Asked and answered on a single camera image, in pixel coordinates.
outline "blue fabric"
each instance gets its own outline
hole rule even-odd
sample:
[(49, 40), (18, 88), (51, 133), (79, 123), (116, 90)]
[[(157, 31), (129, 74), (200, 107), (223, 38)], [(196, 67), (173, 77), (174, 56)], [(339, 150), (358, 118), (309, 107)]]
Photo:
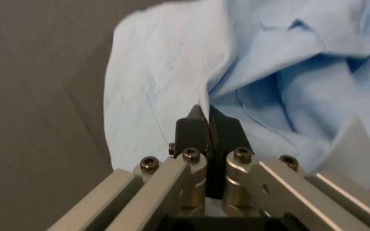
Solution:
[(310, 171), (349, 115), (370, 136), (370, 1), (273, 1), (254, 20), (257, 6), (241, 3), (229, 3), (236, 63), (210, 99), (242, 118), (254, 151), (285, 145)]
[(124, 19), (104, 99), (114, 168), (163, 159), (195, 103), (239, 119), (259, 158), (315, 170), (350, 115), (370, 137), (370, 0), (203, 0)]

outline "metal pivot joint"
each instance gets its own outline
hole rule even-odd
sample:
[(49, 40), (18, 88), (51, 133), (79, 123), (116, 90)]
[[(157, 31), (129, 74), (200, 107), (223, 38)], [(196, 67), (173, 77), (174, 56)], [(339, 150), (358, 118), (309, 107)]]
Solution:
[(245, 147), (238, 147), (234, 151), (234, 157), (240, 163), (247, 164), (252, 161), (252, 152)]
[(196, 148), (186, 148), (182, 158), (190, 164), (197, 164), (200, 160), (200, 152)]
[(159, 168), (159, 161), (154, 156), (147, 156), (141, 160), (141, 170), (147, 174), (153, 174)]
[(295, 157), (290, 155), (282, 155), (279, 157), (279, 160), (284, 162), (289, 168), (291, 168), (295, 172), (298, 171), (299, 163)]

